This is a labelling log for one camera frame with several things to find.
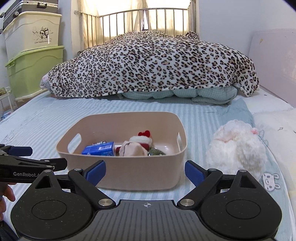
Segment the pink headboard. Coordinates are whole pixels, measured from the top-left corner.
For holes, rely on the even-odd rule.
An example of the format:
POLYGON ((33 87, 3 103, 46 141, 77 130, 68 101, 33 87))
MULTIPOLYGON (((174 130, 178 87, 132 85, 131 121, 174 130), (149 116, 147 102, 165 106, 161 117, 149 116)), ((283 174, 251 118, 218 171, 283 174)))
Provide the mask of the pink headboard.
POLYGON ((260 86, 295 107, 295 29, 256 31, 248 56, 260 86))

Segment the blue sanitary pad pack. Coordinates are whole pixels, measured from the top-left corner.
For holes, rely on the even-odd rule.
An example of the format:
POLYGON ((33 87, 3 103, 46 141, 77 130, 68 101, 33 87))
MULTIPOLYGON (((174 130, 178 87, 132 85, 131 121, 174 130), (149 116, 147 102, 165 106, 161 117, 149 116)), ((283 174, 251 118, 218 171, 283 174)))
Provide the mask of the blue sanitary pad pack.
POLYGON ((114 156, 114 142, 87 146, 81 154, 91 156, 114 156))

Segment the green plastic storage bin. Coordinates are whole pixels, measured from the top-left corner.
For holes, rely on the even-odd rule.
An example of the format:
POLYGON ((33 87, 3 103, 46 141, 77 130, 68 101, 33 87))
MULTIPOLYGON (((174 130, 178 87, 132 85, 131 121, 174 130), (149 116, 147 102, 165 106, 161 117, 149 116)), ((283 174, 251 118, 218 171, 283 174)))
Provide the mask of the green plastic storage bin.
POLYGON ((63 62, 63 46, 44 47, 22 52, 6 64, 13 95, 32 95, 39 90, 42 77, 63 62))

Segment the white fluffy plush toy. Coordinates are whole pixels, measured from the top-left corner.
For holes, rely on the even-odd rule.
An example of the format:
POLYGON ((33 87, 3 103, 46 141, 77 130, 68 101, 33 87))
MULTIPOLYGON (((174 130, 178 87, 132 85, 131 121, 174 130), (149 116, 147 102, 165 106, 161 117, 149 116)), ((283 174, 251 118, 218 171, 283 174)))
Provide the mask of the white fluffy plush toy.
POLYGON ((247 170, 259 180, 267 163, 267 155, 258 130, 241 120, 230 120, 213 135, 205 155, 207 169, 224 174, 247 170))

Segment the white pillow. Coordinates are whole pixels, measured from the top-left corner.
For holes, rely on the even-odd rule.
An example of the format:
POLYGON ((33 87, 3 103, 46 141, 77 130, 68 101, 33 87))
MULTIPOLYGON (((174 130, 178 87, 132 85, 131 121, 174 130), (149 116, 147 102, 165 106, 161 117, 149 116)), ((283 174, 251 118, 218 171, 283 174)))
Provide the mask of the white pillow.
POLYGON ((274 155, 287 184, 288 192, 295 196, 295 108, 265 89, 242 98, 254 116, 260 136, 274 155))

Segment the leopard print blanket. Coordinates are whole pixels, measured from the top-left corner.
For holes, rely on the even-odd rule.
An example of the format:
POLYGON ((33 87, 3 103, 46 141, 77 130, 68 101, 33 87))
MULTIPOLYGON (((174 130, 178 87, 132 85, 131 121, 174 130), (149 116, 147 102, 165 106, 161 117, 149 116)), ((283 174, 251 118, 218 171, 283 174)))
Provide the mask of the leopard print blanket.
POLYGON ((234 86, 245 96, 259 87, 254 62, 192 31, 170 36, 128 32, 54 66, 40 82, 56 97, 90 98, 126 92, 234 86))

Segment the beige plastic storage bin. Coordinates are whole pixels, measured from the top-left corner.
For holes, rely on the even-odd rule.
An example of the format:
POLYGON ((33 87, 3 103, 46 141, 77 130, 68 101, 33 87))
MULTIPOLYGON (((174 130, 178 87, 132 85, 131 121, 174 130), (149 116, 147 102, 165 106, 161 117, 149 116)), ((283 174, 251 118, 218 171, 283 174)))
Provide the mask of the beige plastic storage bin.
POLYGON ((20 13, 2 31, 8 60, 25 51, 57 46, 61 18, 42 11, 20 13))

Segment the white plush kitty toy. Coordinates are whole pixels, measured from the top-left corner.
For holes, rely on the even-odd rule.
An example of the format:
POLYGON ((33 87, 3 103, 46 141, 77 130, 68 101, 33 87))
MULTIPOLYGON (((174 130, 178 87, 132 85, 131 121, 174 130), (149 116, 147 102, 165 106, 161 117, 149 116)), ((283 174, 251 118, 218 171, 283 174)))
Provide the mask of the white plush kitty toy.
POLYGON ((140 144, 146 151, 149 151, 152 147, 152 136, 149 130, 144 132, 139 132, 136 136, 132 136, 128 141, 128 143, 138 143, 140 144))

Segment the grey hard suitcase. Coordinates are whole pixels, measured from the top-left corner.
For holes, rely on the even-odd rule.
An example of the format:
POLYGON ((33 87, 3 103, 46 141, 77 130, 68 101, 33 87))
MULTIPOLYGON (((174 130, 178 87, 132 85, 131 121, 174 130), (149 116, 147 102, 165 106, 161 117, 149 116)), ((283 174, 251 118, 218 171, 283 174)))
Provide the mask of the grey hard suitcase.
POLYGON ((47 1, 15 1, 5 12, 1 13, 3 18, 3 30, 21 13, 40 11, 46 13, 58 12, 58 0, 47 1))

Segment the clear bag dried greens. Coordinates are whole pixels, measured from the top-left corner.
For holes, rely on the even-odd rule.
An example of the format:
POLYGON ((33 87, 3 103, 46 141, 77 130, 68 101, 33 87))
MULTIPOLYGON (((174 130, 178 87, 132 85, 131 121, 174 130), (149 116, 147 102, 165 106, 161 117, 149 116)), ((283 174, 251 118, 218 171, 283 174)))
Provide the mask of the clear bag dried greens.
POLYGON ((149 156, 163 156, 166 155, 163 151, 155 148, 155 147, 150 147, 147 154, 149 156))

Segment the teal checkered quilt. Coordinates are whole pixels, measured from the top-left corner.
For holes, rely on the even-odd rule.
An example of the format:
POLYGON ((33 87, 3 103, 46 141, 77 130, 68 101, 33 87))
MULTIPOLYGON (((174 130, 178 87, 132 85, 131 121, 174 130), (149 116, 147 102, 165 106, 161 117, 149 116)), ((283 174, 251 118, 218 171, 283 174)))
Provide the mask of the teal checkered quilt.
POLYGON ((237 96, 237 88, 234 86, 203 88, 203 89, 174 89, 155 92, 130 91, 119 96, 133 100, 163 99, 176 96, 190 98, 193 102, 222 105, 231 102, 237 96))

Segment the striped blue bed sheet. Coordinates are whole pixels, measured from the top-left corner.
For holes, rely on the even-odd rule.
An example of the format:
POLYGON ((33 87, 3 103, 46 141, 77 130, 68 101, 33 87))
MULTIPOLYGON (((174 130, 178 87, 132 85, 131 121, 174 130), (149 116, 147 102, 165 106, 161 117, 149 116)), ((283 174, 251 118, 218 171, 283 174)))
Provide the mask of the striped blue bed sheet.
MULTIPOLYGON (((59 157, 56 144, 62 136, 80 119, 102 113, 131 111, 165 111, 178 115, 186 136, 188 147, 185 158, 205 167, 205 154, 215 131, 227 121, 242 120, 255 126, 255 111, 243 99, 233 100, 227 105, 209 105, 192 102, 187 98, 170 97, 164 99, 130 100, 117 97, 101 99, 56 99, 43 93, 1 121, 1 143, 12 146, 31 146, 32 158, 59 157)), ((282 222, 277 232, 277 240, 295 240, 295 218, 288 196, 287 185, 280 167, 269 148, 265 145, 268 161, 263 173, 273 174, 271 178, 279 189, 269 191, 282 210, 282 222)), ((177 186, 166 191, 113 191, 102 189, 116 202, 119 199, 177 201, 193 189, 193 184, 182 171, 177 186)))

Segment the beige plastic storage basket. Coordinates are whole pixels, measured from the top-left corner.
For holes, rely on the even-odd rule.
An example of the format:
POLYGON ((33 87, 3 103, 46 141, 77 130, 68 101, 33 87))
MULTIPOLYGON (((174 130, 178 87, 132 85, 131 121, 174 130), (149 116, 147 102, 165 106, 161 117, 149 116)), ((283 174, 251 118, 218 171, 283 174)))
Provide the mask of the beige plastic storage basket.
POLYGON ((184 168, 187 138, 179 117, 170 112, 140 111, 89 115, 73 125, 56 145, 67 168, 86 169, 104 160, 106 175, 98 182, 103 189, 126 191, 166 190, 177 185, 184 168), (87 156, 86 146, 100 141, 119 147, 138 133, 150 133, 152 144, 163 156, 87 156))

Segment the pink cloth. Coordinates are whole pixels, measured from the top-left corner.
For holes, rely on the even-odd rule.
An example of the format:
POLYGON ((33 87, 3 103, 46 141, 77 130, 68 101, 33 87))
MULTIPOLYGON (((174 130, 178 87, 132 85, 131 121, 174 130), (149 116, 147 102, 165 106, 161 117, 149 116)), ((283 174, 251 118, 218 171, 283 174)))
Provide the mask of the pink cloth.
POLYGON ((147 155, 148 151, 140 143, 136 142, 124 141, 119 149, 119 156, 121 157, 137 157, 147 155))

